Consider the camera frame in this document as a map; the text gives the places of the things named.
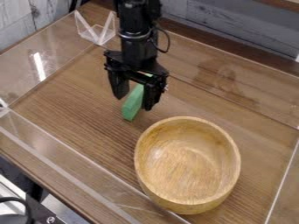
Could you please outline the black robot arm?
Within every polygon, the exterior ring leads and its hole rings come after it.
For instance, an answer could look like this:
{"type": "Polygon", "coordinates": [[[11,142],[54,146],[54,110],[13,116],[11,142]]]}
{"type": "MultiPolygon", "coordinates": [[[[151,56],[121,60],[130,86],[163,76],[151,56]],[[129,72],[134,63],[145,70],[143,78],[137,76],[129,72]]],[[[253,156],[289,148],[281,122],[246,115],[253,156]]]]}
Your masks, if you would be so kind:
{"type": "Polygon", "coordinates": [[[162,17],[161,0],[114,0],[119,18],[121,51],[105,51],[106,70],[114,96],[122,99],[130,92],[130,81],[145,86],[142,108],[153,109],[167,87],[169,70],[158,62],[158,53],[167,53],[158,46],[162,17]]]}

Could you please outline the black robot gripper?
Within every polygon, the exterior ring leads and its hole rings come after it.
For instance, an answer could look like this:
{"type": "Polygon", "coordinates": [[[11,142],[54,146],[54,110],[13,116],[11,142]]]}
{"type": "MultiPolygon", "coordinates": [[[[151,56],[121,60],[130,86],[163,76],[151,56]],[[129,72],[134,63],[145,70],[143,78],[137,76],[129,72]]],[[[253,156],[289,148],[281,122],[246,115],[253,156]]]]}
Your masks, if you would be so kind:
{"type": "Polygon", "coordinates": [[[167,69],[157,61],[158,53],[166,53],[158,46],[158,30],[142,37],[121,36],[122,49],[106,50],[106,70],[114,96],[121,100],[130,91],[130,81],[145,85],[143,109],[150,111],[161,101],[169,77],[167,69]]]}

